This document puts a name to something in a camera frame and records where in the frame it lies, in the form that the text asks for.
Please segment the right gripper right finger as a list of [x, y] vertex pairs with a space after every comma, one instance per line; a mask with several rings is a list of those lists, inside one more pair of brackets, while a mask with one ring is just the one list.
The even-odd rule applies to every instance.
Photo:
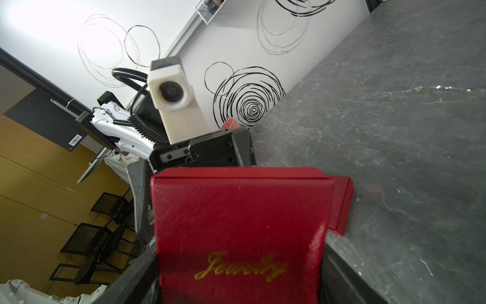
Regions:
[[387, 303], [327, 244], [320, 266], [320, 303]]

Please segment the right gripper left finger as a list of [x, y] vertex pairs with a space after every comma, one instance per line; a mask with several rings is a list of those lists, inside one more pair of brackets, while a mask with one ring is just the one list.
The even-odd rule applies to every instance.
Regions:
[[93, 303], [159, 303], [159, 271], [155, 244]]

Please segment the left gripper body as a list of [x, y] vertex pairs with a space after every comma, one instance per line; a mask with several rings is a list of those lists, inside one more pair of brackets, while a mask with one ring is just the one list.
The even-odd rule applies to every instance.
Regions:
[[171, 146], [154, 149], [149, 157], [157, 172], [176, 167], [254, 167], [251, 133], [223, 129]]

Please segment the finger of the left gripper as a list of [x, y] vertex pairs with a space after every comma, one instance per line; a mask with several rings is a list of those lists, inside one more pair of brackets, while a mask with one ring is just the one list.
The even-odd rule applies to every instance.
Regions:
[[142, 243], [150, 243], [154, 238], [153, 220], [149, 220], [153, 171], [147, 160], [140, 159], [127, 166], [127, 175], [134, 197], [135, 233]]

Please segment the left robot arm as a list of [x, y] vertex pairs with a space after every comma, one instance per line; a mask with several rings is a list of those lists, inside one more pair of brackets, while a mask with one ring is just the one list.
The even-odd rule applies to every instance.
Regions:
[[105, 147], [140, 159], [126, 171], [134, 195], [135, 233], [143, 243], [154, 237], [151, 178], [169, 168], [254, 167], [250, 132], [234, 124], [211, 131], [181, 64], [155, 65], [149, 73], [114, 68], [118, 81], [137, 91], [133, 102], [150, 98], [165, 134], [156, 132], [135, 113], [110, 101], [93, 112], [85, 111], [77, 123]]

